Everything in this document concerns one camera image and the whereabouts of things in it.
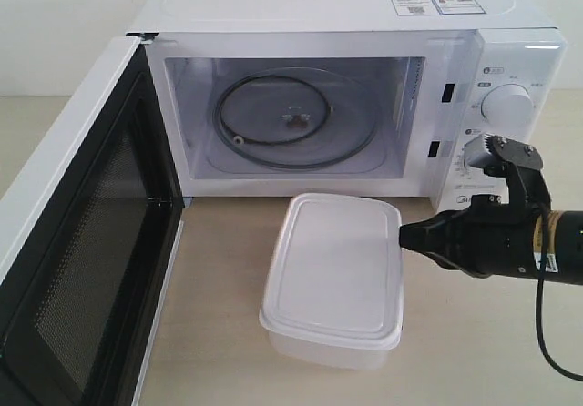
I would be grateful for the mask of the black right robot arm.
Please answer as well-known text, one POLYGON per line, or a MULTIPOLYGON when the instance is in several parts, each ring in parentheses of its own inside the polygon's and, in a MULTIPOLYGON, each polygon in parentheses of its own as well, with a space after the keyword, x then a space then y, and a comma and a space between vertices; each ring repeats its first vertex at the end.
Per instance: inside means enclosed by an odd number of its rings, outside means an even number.
MULTIPOLYGON (((485 279, 503 276, 537 279, 543 221, 533 203, 516 208, 499 196, 475 195, 463 210, 445 210, 399 229, 399 245, 448 270, 485 279)), ((545 279, 582 283, 582 213, 548 215, 549 246, 545 279)))

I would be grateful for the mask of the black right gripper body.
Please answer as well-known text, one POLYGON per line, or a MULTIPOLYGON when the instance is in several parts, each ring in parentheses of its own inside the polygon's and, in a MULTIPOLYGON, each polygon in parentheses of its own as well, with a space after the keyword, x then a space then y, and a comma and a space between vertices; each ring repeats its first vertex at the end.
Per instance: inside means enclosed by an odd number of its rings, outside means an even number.
POLYGON ((535 279, 533 236, 540 215, 534 204, 515 208, 499 196, 475 195, 453 221, 450 260, 476 278, 535 279))

